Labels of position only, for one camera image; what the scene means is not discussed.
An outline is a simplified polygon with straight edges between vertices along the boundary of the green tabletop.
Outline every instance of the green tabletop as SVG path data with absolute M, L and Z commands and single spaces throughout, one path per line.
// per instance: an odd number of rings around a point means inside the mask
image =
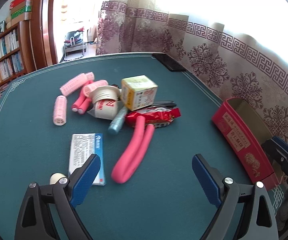
M 169 126 L 155 130 L 146 156 L 125 184 L 116 184 L 110 174 L 131 139 L 132 128 L 124 125 L 112 136 L 107 133 L 109 120 L 70 111 L 79 91 L 67 98 L 67 123 L 55 126 L 52 122 L 59 87 L 89 71 L 96 80 L 118 85 L 122 78 L 146 75 L 158 85 L 156 99 L 174 100 L 182 114 Z M 190 73 L 170 72 L 149 53 L 80 59 L 18 78 L 0 101 L 0 235 L 4 240 L 14 239 L 18 211 L 30 182 L 45 185 L 52 173 L 67 174 L 72 134 L 103 133 L 106 185 L 91 187 L 76 208 L 93 239 L 199 239 L 216 208 L 207 201 L 192 171 L 193 155 L 201 153 L 224 176 L 250 183 L 211 121 L 220 104 Z M 55 208 L 52 211 L 61 239 L 67 239 Z M 231 237 L 238 215 L 228 232 Z

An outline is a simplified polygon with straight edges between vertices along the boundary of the red plastic wrapper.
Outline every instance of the red plastic wrapper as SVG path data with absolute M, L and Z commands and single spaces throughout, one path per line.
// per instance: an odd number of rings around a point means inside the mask
M 169 109 L 160 106 L 151 106 L 144 109 L 132 111 L 125 117 L 125 122 L 131 127 L 135 126 L 138 116 L 145 117 L 145 125 L 153 124 L 156 128 L 169 125 L 174 118 L 180 117 L 180 110 L 177 108 Z

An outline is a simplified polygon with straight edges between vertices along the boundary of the silver bolt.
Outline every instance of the silver bolt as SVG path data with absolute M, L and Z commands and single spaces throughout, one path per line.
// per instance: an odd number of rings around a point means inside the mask
M 227 184 L 232 184 L 234 181 L 233 181 L 233 179 L 232 178 L 229 178 L 229 177 L 227 177 L 227 178 L 225 178 L 225 180 L 224 180 Z
M 261 181 L 258 181 L 258 182 L 256 183 L 256 185 L 257 185 L 258 187 L 260 187 L 260 188 L 263 188 L 263 187 L 264 187 L 264 184 L 263 184 L 263 182 L 261 182 Z
M 59 180 L 59 183 L 60 183 L 60 184 L 66 184 L 67 181 L 68 181 L 67 178 L 61 178 L 61 179 Z
M 30 188 L 36 187 L 36 182 L 31 182 L 31 183 L 29 184 L 29 187 L 30 187 Z

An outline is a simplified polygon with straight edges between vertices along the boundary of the open red container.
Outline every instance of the open red container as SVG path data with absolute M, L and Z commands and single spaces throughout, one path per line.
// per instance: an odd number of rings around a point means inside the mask
M 273 135 L 258 113 L 241 98 L 227 99 L 212 117 L 252 183 L 262 181 L 267 190 L 281 183 L 281 167 L 268 159 L 261 144 Z

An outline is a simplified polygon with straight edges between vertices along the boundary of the pink foam roller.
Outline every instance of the pink foam roller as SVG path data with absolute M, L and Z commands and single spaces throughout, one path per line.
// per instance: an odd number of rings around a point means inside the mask
M 58 96 L 54 105 L 53 123 L 55 125 L 64 125 L 66 123 L 66 105 L 65 96 Z
M 84 86 L 86 85 L 89 85 L 89 84 L 92 84 L 93 81 L 87 81 Z M 77 98 L 77 100 L 74 102 L 74 104 L 71 105 L 71 110 L 73 112 L 77 112 L 78 111 L 78 108 L 80 107 L 80 105 L 85 101 L 85 95 L 83 93 L 83 88 L 80 90 L 79 92 L 79 97 Z
M 83 88 L 84 95 L 89 97 L 90 93 L 93 92 L 96 88 L 101 86 L 107 86 L 108 82 L 106 80 L 98 80 L 90 85 L 87 85 Z
M 89 107 L 89 105 L 91 104 L 91 102 L 92 102 L 92 100 L 90 98 L 85 98 L 84 102 L 78 108 L 78 113 L 84 114 L 86 112 L 87 108 Z
M 154 125 L 149 124 L 145 130 L 145 118 L 136 119 L 135 130 L 126 150 L 115 164 L 111 172 L 112 179 L 117 183 L 125 183 L 136 171 L 143 160 L 154 134 Z
M 64 96 L 68 96 L 87 82 L 87 76 L 85 73 L 81 73 L 78 76 L 72 78 L 70 81 L 60 87 L 60 91 Z
M 89 80 L 89 81 L 94 81 L 95 80 L 95 75 L 94 75 L 93 72 L 86 73 L 86 76 L 87 76 L 87 80 Z

